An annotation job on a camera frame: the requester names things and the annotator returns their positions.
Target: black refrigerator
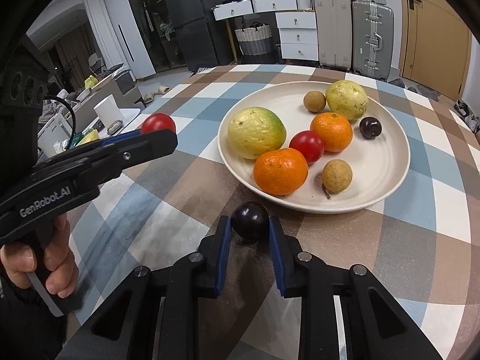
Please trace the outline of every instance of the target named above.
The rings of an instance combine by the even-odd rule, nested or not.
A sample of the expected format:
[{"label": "black refrigerator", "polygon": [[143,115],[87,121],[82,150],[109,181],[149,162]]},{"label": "black refrigerator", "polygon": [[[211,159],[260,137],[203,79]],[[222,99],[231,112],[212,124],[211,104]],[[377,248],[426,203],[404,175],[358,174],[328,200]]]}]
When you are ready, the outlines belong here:
[{"label": "black refrigerator", "polygon": [[190,71],[233,60],[224,21],[215,21],[212,8],[225,0],[165,0],[181,50]]}]

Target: stem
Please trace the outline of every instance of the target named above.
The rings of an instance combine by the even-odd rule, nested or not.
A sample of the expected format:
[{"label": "stem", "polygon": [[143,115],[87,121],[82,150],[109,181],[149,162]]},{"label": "stem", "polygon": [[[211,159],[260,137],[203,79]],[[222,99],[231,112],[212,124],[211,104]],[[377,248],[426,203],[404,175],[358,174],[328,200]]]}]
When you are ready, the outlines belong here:
[{"label": "stem", "polygon": [[325,188],[325,185],[322,184],[322,191],[325,193],[325,196],[327,197],[328,200],[330,200],[332,197],[328,194],[327,188]]}]

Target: tomato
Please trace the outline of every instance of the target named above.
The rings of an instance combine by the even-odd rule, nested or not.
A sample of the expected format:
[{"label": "tomato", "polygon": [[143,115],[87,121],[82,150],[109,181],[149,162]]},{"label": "tomato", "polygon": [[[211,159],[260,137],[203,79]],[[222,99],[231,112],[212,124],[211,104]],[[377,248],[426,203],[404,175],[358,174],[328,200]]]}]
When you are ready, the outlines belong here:
[{"label": "tomato", "polygon": [[140,127],[140,133],[146,134],[147,132],[164,130],[165,128],[177,133],[175,122],[171,117],[165,114],[153,114],[147,117],[145,122],[142,123],[142,126]]},{"label": "tomato", "polygon": [[325,150],[322,138],[313,131],[299,132],[292,138],[289,147],[302,153],[308,165],[318,161]]}]

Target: tablecloth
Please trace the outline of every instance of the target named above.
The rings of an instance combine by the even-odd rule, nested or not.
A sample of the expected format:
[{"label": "tablecloth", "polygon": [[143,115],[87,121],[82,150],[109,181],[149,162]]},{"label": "tablecloth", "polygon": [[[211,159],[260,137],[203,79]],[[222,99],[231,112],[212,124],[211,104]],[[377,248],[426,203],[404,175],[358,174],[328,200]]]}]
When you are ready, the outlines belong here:
[{"label": "tablecloth", "polygon": [[[363,85],[407,134],[411,165],[394,194],[348,214],[305,214],[261,199],[229,173],[216,135],[232,105],[278,83],[342,79]],[[173,264],[214,232],[220,215],[256,200],[304,250],[330,265],[368,267],[444,359],[457,359],[471,343],[480,329],[480,147],[453,111],[350,73],[237,65],[192,76],[157,97],[128,130],[156,112],[174,118],[177,150],[123,171],[97,199],[69,212],[80,324],[135,266]],[[243,245],[234,235],[222,296],[199,302],[201,358],[296,359],[300,307],[300,299],[280,297],[268,245]],[[341,334],[339,350],[344,359]]]}]

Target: hand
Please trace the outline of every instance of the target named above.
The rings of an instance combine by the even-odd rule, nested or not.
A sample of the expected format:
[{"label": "hand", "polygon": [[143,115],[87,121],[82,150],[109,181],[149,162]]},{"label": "hand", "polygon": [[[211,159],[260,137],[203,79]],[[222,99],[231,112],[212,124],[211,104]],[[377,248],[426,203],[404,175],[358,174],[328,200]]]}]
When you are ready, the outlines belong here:
[{"label": "hand", "polygon": [[[78,267],[68,241],[70,223],[67,214],[55,218],[55,231],[50,244],[45,248],[44,264],[52,273],[45,282],[45,287],[52,295],[65,298],[74,290],[78,280]],[[37,258],[28,245],[20,242],[4,245],[0,249],[0,260],[11,282],[17,287],[28,288],[31,283],[25,272],[37,268]]]}]

